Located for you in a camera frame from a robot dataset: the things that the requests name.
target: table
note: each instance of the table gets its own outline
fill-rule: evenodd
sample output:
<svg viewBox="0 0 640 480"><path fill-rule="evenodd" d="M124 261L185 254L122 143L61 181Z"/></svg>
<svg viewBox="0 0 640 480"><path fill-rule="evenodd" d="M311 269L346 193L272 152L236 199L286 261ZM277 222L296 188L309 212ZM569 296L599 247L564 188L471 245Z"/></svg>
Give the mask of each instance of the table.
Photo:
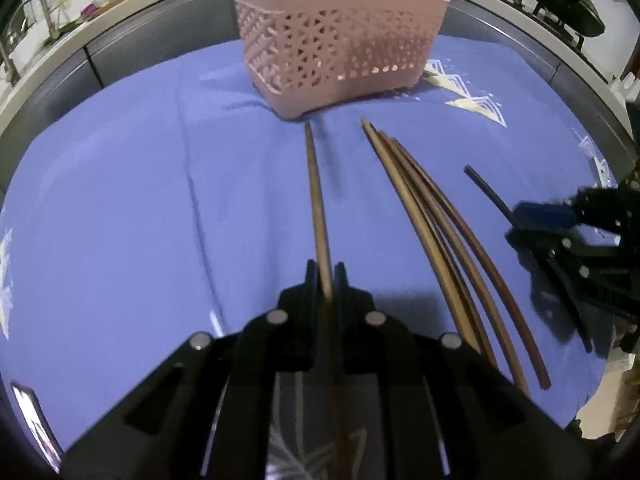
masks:
<svg viewBox="0 0 640 480"><path fill-rule="evenodd" d="M578 146L587 133L505 47L439 36L430 58L498 121L447 104L461 96L427 81L282 121L251 85L235 41L121 80L35 139L0 213L8 335L0 336L0 373L6 386L16 380L34 389L63 449L191 333L241 330L303 280L315 257L306 119L332 259L345 262L351 284L414 332L454 330L360 129L365 117L429 172L502 273L553 383L539 389L495 296L532 400L558 424L575 416L603 374L611 317L585 311L595 346L586 354L550 285L508 245L507 221L463 168L471 164L509 206L560 200L594 184Z"/></svg>

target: pink basket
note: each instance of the pink basket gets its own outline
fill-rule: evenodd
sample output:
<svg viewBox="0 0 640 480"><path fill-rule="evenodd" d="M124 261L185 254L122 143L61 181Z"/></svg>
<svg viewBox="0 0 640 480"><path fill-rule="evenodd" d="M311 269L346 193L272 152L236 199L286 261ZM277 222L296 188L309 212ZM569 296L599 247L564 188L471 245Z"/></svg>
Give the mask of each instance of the pink basket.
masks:
<svg viewBox="0 0 640 480"><path fill-rule="evenodd" d="M449 0L236 0L252 81L282 118L418 82Z"/></svg>

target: white triangle pattern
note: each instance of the white triangle pattern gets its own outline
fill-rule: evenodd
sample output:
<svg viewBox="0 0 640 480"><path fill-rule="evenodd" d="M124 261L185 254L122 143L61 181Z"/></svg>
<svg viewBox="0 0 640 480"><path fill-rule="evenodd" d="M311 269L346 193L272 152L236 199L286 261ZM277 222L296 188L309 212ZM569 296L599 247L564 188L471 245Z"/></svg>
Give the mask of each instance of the white triangle pattern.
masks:
<svg viewBox="0 0 640 480"><path fill-rule="evenodd" d="M276 93L413 69L433 42L427 13L324 9L271 12L236 0L246 63Z"/></svg>
<svg viewBox="0 0 640 480"><path fill-rule="evenodd" d="M505 128L507 127L506 122L504 121L504 117L500 111L498 105L491 99L491 96L485 95L481 97L473 97L469 90L466 88L466 84L463 79L458 74L447 74L444 70L442 62L439 59L428 59L424 65L424 71L426 72L427 77L423 78L425 81L428 81L432 84L438 83L438 78L434 78L433 76L439 76L445 78L446 86L453 86L456 90L454 90L457 94L461 95L466 99L470 99L476 104L476 107L466 107L465 109L479 112L480 110L484 111L483 115L486 115L491 120L495 121L498 124L501 124ZM449 105L456 106L456 101L447 102Z"/></svg>

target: wooden chopstick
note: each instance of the wooden chopstick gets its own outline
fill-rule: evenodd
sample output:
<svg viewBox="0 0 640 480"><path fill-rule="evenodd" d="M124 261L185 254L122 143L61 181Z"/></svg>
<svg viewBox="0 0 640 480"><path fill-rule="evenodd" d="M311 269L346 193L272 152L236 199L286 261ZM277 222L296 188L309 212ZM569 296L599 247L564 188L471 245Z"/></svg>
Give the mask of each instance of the wooden chopstick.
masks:
<svg viewBox="0 0 640 480"><path fill-rule="evenodd" d="M398 142L397 140L393 140L393 143L400 149L400 151L404 154L407 160L414 167L415 171L420 175L420 179L424 182L424 184L430 189L431 193L438 200L441 208L444 209L445 213L451 218L451 221L455 225L456 229L462 234L462 237L465 239L467 245L471 248L473 254L475 254L476 259L480 262L480 265L484 269L484 272L489 277L489 281L494 286L495 290L498 292L500 299L504 303L504 306L509 313L511 320L513 321L520 338L524 344L524 348L529 354L529 359L531 360L531 364L538 378L538 383L543 390L548 390L551 387L551 379L549 378L548 371L546 370L546 365L544 360L542 359L542 355L540 354L540 349L536 344L535 339L533 339L533 335L529 326L527 325L524 316L522 315L518 304L515 299L511 295L511 291L507 287L504 282L500 272L495 267L491 258L482 247L482 244L476 238L476 235L462 218L460 213L456 210L453 204L449 201L449 199L444 195L442 190L438 187L438 185L433 181L433 179L421 168L420 164L411 156L411 154Z"/></svg>
<svg viewBox="0 0 640 480"><path fill-rule="evenodd" d="M502 199L498 196L498 194L489 186L487 181L482 178L476 170L474 170L470 165L465 166L465 174L468 176L476 186L484 193L484 195L496 206L498 211L500 211L504 217L509 221L513 228L519 228L520 222L516 215L509 209ZM549 267L549 263L545 261L543 258L536 258L538 264L543 268L543 270L551 270ZM564 285L560 281L559 278L554 279L555 273L553 271L548 272L548 276L552 280L552 285L556 287L558 290L558 294L560 295L560 299L563 303L567 305L573 306L572 308L568 308L569 315L573 318L575 323L575 329L582 340L582 344L584 345L584 351L587 354L593 352L593 344L591 343L591 337L587 333L587 329L584 325L584 321L580 317L580 313L578 313L575 307L574 298L571 297L569 293L564 288Z"/></svg>
<svg viewBox="0 0 640 480"><path fill-rule="evenodd" d="M340 338L338 335L338 319L334 301L334 279L331 268L329 241L326 233L324 202L320 186L320 173L316 148L314 146L311 124L305 124L306 163L309 170L309 187L311 210L314 222L314 238L316 240L316 258L320 273L320 287L323 304L320 318L326 337L326 358L329 371L329 388L332 394L332 413L334 416L335 457L338 480L351 480L351 461L349 459L349 433L345 421L346 398L344 391L344 375L340 364Z"/></svg>
<svg viewBox="0 0 640 480"><path fill-rule="evenodd" d="M396 168L390 153L385 149L377 131L366 119L362 119L362 127L369 138L369 142L376 152L376 155L385 168L389 180L391 180L391 183L396 189L411 223L414 225L415 232L418 235L418 238L420 238L424 252L428 257L431 267L433 267L433 272L436 275L436 279L440 284L440 288L442 289L442 293L445 297L458 333L462 339L468 343L468 345L480 353L480 346L476 339L476 333L469 321L469 318L466 316L465 307L460 300L456 284L449 273L447 264L442 256L442 250L437 243L432 229L422 216L422 212L411 194L411 190L409 190L409 187L402 178L398 168Z"/></svg>
<svg viewBox="0 0 640 480"><path fill-rule="evenodd" d="M462 251L466 251L466 249L460 242L460 239L457 237L456 233L453 231L440 206L434 202L432 197L423 196L424 190L421 190L419 188L419 180L416 181L414 179L414 176L408 172L407 167L402 163L402 153L398 153L398 150L395 148L395 146L383 130L378 130L378 133L380 134L380 138L383 141L383 144L391 152L392 158L396 163L396 168L398 168L400 174L404 178L404 181L409 187L409 190L411 190L411 193L414 196L414 199L417 202L420 211L422 212L422 216L430 225L436 241L438 242L438 245L442 250L444 261L446 262L449 272L452 275L454 282L456 283L458 295L460 296L462 303L465 306L466 315L472 321L474 332L476 333L476 337L478 338L478 342L480 343L481 354L485 359L487 359L489 363L497 368L498 363L495 359L494 349L492 348L491 342L489 341L489 336L484 329L480 313L476 308L476 304L471 295L471 292L468 289L468 286L466 286L466 281L462 273L460 272L460 268L458 267L458 264L456 263L456 260L451 253L453 244L456 245L456 254L461 253L461 248ZM469 273L467 273L467 275L472 281L471 275ZM476 294L478 294L478 286L474 285L474 288L476 290Z"/></svg>
<svg viewBox="0 0 640 480"><path fill-rule="evenodd" d="M504 353L507 364L509 365L509 370L513 377L514 384L516 384L516 386L519 387L519 389L523 391L524 394L528 395L529 388L527 386L527 380L524 376L524 372L522 371L522 366L520 365L520 362L518 360L516 350L513 347L513 342L511 341L511 337L507 332L507 328L505 327L504 322L502 321L500 311L498 311L498 307L494 302L494 298L492 298L491 292L489 292L489 289L484 283L484 279L478 271L476 264L471 259L471 256L468 254L466 247L458 237L458 234L449 223L449 219L447 219L444 215L444 212L441 210L436 198L432 195L429 188L427 188L427 186L424 184L424 182L420 178L420 174L418 174L416 169L411 165L406 155L398 148L395 143L390 142L390 148L396 158L402 164L404 170L414 181L418 192L420 193L420 197L426 203L426 208L434 215L438 226L442 229L445 238L451 245L453 253L455 254L466 275L469 277L469 281L471 282L476 295L478 296L480 303L482 304L482 307L487 314L489 322L494 329L495 335L498 338L498 342L500 343L502 352Z"/></svg>

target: metal bolt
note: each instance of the metal bolt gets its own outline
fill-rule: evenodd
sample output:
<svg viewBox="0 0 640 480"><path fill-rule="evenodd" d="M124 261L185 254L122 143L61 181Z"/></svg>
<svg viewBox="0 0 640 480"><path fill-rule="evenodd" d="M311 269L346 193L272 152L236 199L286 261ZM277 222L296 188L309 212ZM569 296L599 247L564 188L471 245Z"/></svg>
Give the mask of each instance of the metal bolt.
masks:
<svg viewBox="0 0 640 480"><path fill-rule="evenodd" d="M211 343L211 336L206 332L198 332L189 339L189 344L195 350L202 350L209 346L209 343Z"/></svg>
<svg viewBox="0 0 640 480"><path fill-rule="evenodd" d="M440 338L440 343L444 348L448 348L449 350L457 350L462 346L462 339L460 336L453 332L447 332L443 334Z"/></svg>
<svg viewBox="0 0 640 480"><path fill-rule="evenodd" d="M370 326L384 325L386 315L384 312L380 312L379 310L372 310L371 312L367 312L367 315L364 317L364 321Z"/></svg>
<svg viewBox="0 0 640 480"><path fill-rule="evenodd" d="M267 321L272 325L281 325L287 322L289 314L280 308L274 308L267 313Z"/></svg>

